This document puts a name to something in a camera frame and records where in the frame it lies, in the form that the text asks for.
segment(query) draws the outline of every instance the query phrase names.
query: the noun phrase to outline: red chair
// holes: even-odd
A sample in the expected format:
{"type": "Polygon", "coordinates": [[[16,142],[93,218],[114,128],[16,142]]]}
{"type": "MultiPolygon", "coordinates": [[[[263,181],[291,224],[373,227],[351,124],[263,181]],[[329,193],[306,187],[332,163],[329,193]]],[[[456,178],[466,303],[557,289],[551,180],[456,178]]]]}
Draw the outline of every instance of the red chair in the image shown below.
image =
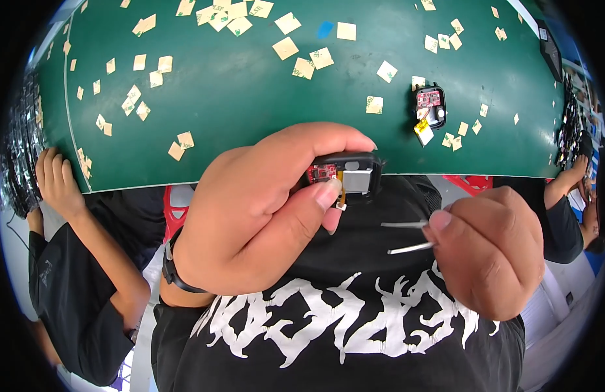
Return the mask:
{"type": "Polygon", "coordinates": [[[165,214],[165,221],[167,223],[165,227],[165,239],[163,243],[167,242],[172,236],[181,228],[184,224],[184,220],[187,217],[187,207],[172,207],[170,201],[170,195],[172,193],[172,185],[165,187],[165,195],[163,196],[163,213],[165,214]]]}
{"type": "Polygon", "coordinates": [[[492,189],[492,176],[442,176],[471,196],[492,189]]]}

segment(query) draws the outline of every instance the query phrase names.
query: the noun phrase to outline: metal tweezers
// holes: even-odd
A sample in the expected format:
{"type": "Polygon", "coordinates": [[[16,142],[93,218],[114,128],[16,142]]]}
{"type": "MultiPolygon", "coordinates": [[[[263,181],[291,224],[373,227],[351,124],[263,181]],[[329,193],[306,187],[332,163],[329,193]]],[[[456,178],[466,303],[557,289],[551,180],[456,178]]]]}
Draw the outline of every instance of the metal tweezers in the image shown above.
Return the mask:
{"type": "MultiPolygon", "coordinates": [[[[393,228],[406,228],[406,229],[422,229],[424,226],[428,224],[428,221],[419,221],[419,222],[401,222],[401,223],[381,223],[382,227],[393,227],[393,228]]],[[[412,245],[410,247],[398,248],[398,249],[390,249],[387,251],[388,255],[396,255],[398,253],[407,253],[414,252],[416,250],[430,249],[435,244],[432,242],[425,242],[418,245],[412,245]]]]}

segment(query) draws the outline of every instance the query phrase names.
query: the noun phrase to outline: red circuit board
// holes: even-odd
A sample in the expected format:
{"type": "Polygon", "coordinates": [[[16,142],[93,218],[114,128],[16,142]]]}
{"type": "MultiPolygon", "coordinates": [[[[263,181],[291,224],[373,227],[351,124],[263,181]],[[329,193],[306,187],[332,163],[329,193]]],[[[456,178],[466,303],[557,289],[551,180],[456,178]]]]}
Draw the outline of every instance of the red circuit board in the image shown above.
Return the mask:
{"type": "Polygon", "coordinates": [[[334,164],[311,165],[307,169],[309,184],[322,183],[338,177],[338,168],[334,164]]]}
{"type": "Polygon", "coordinates": [[[431,91],[428,93],[419,93],[416,97],[418,101],[418,110],[424,107],[432,107],[441,105],[439,91],[431,91]]]}

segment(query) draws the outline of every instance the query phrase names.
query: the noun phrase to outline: black wristband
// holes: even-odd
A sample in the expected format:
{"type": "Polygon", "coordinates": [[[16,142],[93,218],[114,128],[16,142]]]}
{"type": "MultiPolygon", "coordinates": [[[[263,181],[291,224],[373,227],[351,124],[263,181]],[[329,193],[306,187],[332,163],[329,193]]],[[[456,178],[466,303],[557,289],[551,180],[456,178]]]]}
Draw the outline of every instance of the black wristband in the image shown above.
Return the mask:
{"type": "Polygon", "coordinates": [[[189,286],[187,283],[183,282],[176,271],[176,266],[174,265],[174,260],[172,257],[172,250],[174,249],[174,244],[176,243],[176,240],[178,239],[178,236],[182,230],[182,227],[178,229],[172,238],[165,244],[165,251],[163,252],[163,277],[168,285],[172,284],[173,282],[181,290],[190,293],[206,293],[207,291],[203,290],[202,288],[189,286]]]}

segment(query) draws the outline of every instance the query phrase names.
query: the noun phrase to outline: hair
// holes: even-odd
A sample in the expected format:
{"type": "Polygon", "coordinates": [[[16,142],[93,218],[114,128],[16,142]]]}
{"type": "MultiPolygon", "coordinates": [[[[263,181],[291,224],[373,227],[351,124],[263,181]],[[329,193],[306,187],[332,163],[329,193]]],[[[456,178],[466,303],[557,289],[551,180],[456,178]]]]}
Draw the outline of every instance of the hair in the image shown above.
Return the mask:
{"type": "Polygon", "coordinates": [[[596,255],[600,255],[605,252],[605,240],[601,237],[596,237],[592,242],[588,244],[588,247],[585,248],[590,253],[594,253],[596,255]]]}

